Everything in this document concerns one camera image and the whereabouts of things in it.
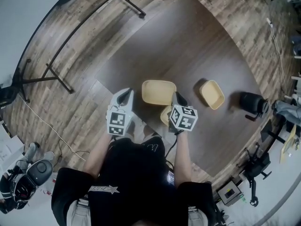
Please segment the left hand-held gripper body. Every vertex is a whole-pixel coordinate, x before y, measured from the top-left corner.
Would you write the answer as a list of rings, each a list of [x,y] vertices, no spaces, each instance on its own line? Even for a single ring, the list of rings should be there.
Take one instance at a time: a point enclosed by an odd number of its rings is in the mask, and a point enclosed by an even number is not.
[[[134,113],[115,105],[109,105],[107,110],[107,132],[114,136],[124,136]]]

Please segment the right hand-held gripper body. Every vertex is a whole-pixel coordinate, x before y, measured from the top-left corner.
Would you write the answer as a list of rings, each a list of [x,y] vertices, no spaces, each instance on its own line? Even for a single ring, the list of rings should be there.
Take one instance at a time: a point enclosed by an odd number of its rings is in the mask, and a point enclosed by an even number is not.
[[[173,105],[168,119],[169,132],[192,131],[198,120],[198,112],[191,106]]]

